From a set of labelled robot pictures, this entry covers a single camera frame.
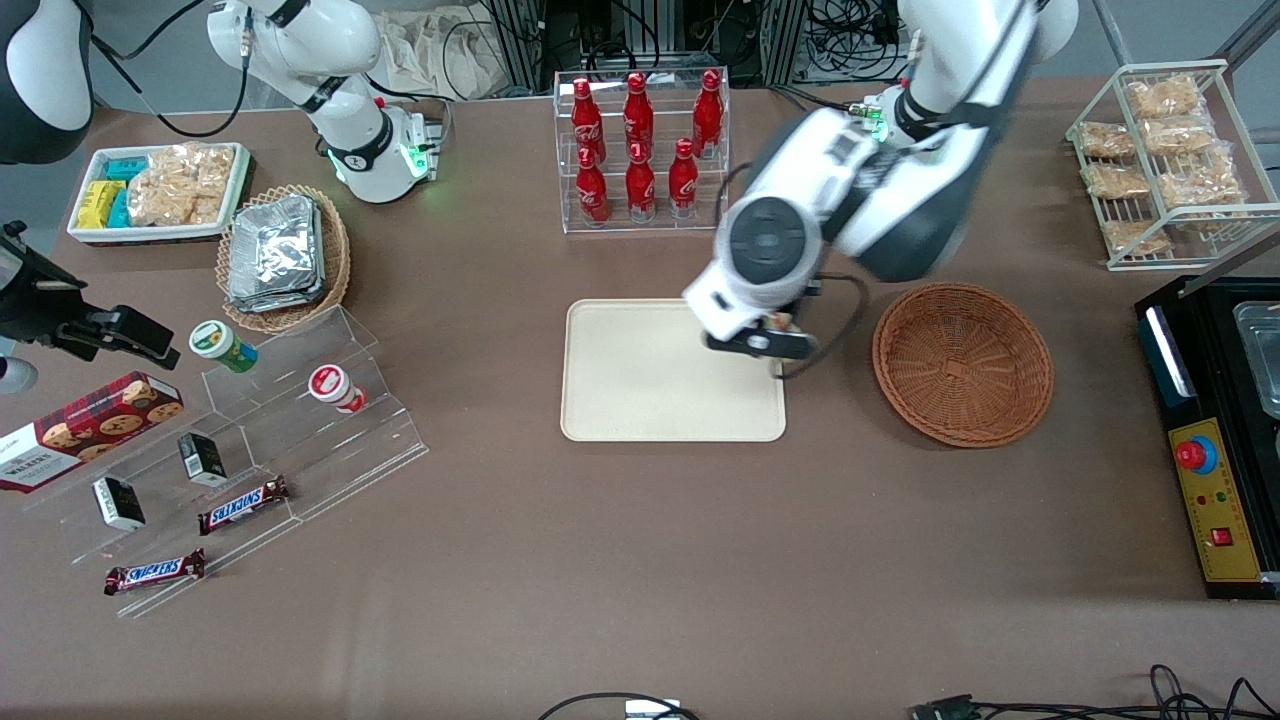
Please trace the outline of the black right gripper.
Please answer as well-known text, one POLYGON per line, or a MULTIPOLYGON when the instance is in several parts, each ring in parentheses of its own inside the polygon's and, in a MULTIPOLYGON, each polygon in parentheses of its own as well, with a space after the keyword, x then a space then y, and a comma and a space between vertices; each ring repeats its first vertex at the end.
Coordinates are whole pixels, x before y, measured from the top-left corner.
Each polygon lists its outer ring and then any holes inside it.
POLYGON ((87 363, 99 351, 131 354, 175 368, 174 332, 134 307, 84 305, 87 283, 28 246, 26 224, 3 225, 1 334, 18 343, 59 347, 87 363))

